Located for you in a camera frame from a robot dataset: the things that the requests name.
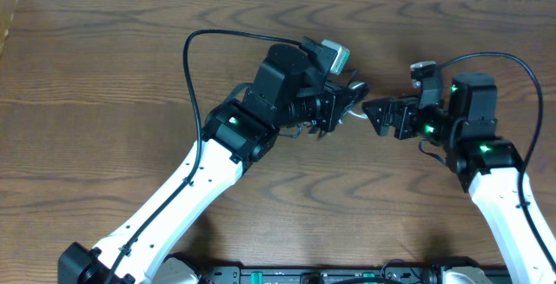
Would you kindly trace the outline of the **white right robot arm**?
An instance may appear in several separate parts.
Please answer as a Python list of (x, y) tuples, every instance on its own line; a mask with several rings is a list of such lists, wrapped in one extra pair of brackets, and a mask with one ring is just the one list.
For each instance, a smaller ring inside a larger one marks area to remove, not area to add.
[(525, 163), (508, 140), (496, 134), (498, 91), (481, 73), (453, 78), (447, 109), (442, 108), (439, 76), (421, 78), (417, 96), (364, 102), (362, 110), (376, 133), (392, 129), (400, 140), (421, 136), (441, 146), (444, 163), (484, 216), (514, 283), (553, 283), (546, 255), (555, 238), (533, 197)]

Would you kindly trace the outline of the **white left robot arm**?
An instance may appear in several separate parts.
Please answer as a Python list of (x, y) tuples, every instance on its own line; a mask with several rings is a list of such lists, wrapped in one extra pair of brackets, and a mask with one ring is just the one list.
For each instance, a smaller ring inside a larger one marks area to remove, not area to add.
[(341, 85), (349, 50), (306, 38), (271, 46), (251, 83), (238, 84), (200, 124), (200, 135), (170, 178), (126, 221), (87, 249), (75, 242), (60, 256), (60, 283), (197, 283), (190, 266), (178, 268), (170, 250), (202, 212), (281, 136), (309, 125), (335, 130), (367, 93), (365, 84)]

